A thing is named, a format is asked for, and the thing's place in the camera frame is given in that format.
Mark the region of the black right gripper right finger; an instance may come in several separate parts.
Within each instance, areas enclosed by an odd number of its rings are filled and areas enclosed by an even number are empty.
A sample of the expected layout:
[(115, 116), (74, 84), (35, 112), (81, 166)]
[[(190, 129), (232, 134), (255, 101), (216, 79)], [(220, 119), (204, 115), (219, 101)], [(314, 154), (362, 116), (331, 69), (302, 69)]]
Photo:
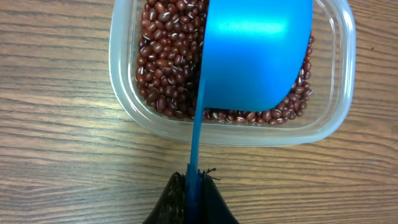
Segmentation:
[(201, 223), (239, 224), (214, 182), (218, 179), (210, 175), (213, 171), (216, 171), (216, 168), (204, 170), (201, 174)]

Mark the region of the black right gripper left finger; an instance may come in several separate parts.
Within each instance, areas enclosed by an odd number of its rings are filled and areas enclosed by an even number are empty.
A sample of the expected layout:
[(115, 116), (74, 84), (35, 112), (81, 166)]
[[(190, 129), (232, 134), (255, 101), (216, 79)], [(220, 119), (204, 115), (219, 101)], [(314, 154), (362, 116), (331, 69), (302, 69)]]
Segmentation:
[(185, 176), (175, 172), (143, 224), (183, 224), (184, 211)]

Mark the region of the blue plastic measuring scoop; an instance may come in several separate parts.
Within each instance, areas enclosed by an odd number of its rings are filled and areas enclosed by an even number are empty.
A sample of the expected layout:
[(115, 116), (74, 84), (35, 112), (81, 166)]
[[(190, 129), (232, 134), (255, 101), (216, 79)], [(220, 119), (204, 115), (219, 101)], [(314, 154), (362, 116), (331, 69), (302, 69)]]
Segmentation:
[(311, 0), (211, 0), (185, 187), (185, 220), (198, 223), (198, 153), (207, 108), (265, 111), (291, 89), (307, 51)]

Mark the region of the red adzuki beans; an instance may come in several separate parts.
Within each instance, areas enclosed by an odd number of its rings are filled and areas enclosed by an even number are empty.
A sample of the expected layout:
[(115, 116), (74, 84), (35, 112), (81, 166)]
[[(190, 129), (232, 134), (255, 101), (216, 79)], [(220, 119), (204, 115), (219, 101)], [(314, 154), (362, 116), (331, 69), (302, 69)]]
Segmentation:
[[(135, 80), (148, 106), (165, 116), (193, 119), (197, 105), (206, 16), (210, 1), (147, 1), (141, 16)], [(282, 124), (307, 107), (314, 38), (285, 98), (265, 111), (207, 108), (203, 117), (226, 123)]]

